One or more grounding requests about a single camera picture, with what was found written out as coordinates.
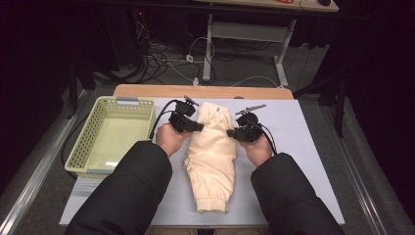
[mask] table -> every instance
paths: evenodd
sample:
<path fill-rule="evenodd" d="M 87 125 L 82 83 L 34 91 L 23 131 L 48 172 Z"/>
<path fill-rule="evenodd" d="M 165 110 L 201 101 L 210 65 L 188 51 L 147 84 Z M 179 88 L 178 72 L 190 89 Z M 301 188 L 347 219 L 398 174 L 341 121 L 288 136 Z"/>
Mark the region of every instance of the table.
<path fill-rule="evenodd" d="M 337 13 L 339 7 L 334 1 L 325 7 L 318 3 L 317 0 L 295 0 L 291 4 L 277 2 L 276 0 L 196 0 L 199 2 L 207 2 L 211 5 L 230 4 L 249 7 L 264 7 L 276 9 L 288 9 L 295 11 L 316 11 Z M 283 68 L 284 56 L 287 52 L 291 37 L 294 32 L 296 20 L 291 20 L 287 27 L 277 27 L 269 25 L 253 25 L 247 23 L 222 23 L 215 22 L 213 15 L 210 14 L 207 20 L 207 50 L 204 60 L 203 80 L 210 80 L 211 54 L 210 44 L 213 37 L 245 39 L 266 42 L 282 43 L 282 48 L 278 56 L 274 57 L 274 64 L 277 70 L 279 84 L 288 86 L 287 77 Z"/>
<path fill-rule="evenodd" d="M 294 158 L 309 178 L 317 195 L 325 202 L 338 223 L 345 223 L 327 174 L 315 150 L 300 105 L 293 99 L 289 90 L 285 88 L 119 85 L 114 95 L 155 97 L 157 114 L 171 98 L 180 98 L 184 95 L 190 96 L 198 103 L 208 100 L 215 104 L 225 104 L 231 116 L 236 113 L 235 111 L 240 111 L 246 106 L 266 104 L 266 109 L 257 110 L 255 113 L 261 123 L 266 125 L 271 132 L 278 133 L 274 134 L 278 143 L 277 150 L 295 156 Z M 271 122 L 275 123 L 275 118 L 278 119 L 278 124 L 271 125 Z M 159 125 L 167 119 L 167 116 L 163 116 Z M 183 169 L 188 141 L 170 158 L 173 176 L 152 221 L 152 226 L 197 228 L 266 226 L 267 222 L 250 183 L 254 165 L 249 162 L 241 147 L 238 147 L 237 158 L 234 162 L 236 178 L 234 193 L 229 200 L 229 212 L 196 212 L 191 187 L 186 184 L 189 181 L 188 175 Z M 71 217 L 99 183 L 100 180 L 96 179 L 78 178 L 60 224 L 69 223 Z"/>

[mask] person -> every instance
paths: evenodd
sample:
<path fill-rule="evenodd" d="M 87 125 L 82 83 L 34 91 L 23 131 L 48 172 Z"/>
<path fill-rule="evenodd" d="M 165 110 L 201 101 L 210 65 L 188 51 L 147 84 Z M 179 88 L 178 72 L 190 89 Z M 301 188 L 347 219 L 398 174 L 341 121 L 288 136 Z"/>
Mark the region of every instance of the person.
<path fill-rule="evenodd" d="M 66 234 L 145 234 L 172 175 L 169 158 L 191 133 L 159 127 L 135 143 L 75 214 Z M 294 159 L 272 156 L 264 136 L 240 142 L 256 166 L 251 182 L 271 234 L 344 234 Z"/>

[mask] hand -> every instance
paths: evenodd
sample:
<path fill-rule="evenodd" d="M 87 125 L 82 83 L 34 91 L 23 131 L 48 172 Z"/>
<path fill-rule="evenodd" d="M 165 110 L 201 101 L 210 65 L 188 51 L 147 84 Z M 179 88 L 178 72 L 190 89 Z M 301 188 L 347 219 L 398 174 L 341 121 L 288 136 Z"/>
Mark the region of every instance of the hand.
<path fill-rule="evenodd" d="M 170 158 L 181 148 L 183 141 L 191 134 L 191 132 L 179 133 L 170 123 L 165 123 L 159 127 L 156 133 L 156 144 L 158 144 Z"/>
<path fill-rule="evenodd" d="M 254 142 L 239 142 L 239 144 L 247 151 L 248 159 L 256 167 L 262 165 L 272 156 L 272 149 L 268 140 L 264 135 Z"/>

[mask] plastic basket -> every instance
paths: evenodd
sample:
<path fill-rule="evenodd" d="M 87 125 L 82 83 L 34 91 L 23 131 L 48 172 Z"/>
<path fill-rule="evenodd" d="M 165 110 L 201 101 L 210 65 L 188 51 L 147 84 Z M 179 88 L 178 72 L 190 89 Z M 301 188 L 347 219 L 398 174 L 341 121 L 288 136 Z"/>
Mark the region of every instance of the plastic basket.
<path fill-rule="evenodd" d="M 154 100 L 114 96 L 98 98 L 65 169 L 80 177 L 105 178 L 135 142 L 148 139 L 154 123 Z"/>

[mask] black jacket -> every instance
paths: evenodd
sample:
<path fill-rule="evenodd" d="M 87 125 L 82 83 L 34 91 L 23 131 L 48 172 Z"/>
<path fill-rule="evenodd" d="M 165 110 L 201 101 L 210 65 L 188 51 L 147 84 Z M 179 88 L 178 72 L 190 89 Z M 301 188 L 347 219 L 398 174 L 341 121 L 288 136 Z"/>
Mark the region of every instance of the black jacket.
<path fill-rule="evenodd" d="M 82 205 L 66 234 L 144 234 L 171 178 L 156 144 L 137 142 Z M 272 157 L 252 175 L 272 234 L 344 234 L 292 157 Z"/>

